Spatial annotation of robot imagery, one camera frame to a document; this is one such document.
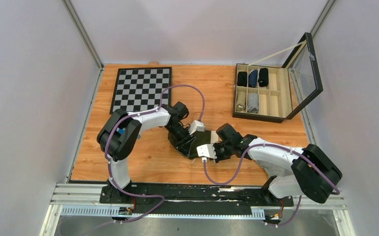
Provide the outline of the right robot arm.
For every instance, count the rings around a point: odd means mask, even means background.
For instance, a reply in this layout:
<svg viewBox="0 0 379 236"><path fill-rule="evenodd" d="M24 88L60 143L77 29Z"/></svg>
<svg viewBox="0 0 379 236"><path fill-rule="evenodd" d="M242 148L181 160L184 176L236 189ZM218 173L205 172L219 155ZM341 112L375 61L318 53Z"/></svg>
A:
<svg viewBox="0 0 379 236"><path fill-rule="evenodd" d="M289 147L255 135L242 136L228 123L216 133L220 138L212 145L216 162L235 155L241 160L263 161L282 168L283 176L270 176L261 192L267 205L274 205L287 196L301 195L324 204L330 195L340 194L337 184L343 174L317 145Z"/></svg>

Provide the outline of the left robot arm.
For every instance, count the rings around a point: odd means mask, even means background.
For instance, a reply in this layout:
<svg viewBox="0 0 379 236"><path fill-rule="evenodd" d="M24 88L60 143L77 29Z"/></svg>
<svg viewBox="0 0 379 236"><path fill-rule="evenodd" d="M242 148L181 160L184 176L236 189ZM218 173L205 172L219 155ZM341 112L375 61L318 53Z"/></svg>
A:
<svg viewBox="0 0 379 236"><path fill-rule="evenodd" d="M97 142L104 152L108 163L109 177L107 186L102 188L101 203L127 203L131 198L159 198L162 195L144 195L131 193L131 178L128 172L127 158L142 132L164 127L172 146L184 157L190 156L190 148L195 141L195 132L204 131L204 123L198 119L190 125L181 121L189 115L187 107L178 102L174 106L161 105L153 109L126 112L118 109L112 113L97 135Z"/></svg>

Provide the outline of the green underwear white waistband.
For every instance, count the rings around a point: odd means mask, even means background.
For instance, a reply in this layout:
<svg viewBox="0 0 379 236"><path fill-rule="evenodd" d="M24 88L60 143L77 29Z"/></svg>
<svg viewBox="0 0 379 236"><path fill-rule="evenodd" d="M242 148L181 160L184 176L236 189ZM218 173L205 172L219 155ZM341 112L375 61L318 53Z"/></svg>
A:
<svg viewBox="0 0 379 236"><path fill-rule="evenodd" d="M201 146L205 144L213 144L219 141L219 137L215 131L206 130L205 132L195 132L195 146Z"/></svg>

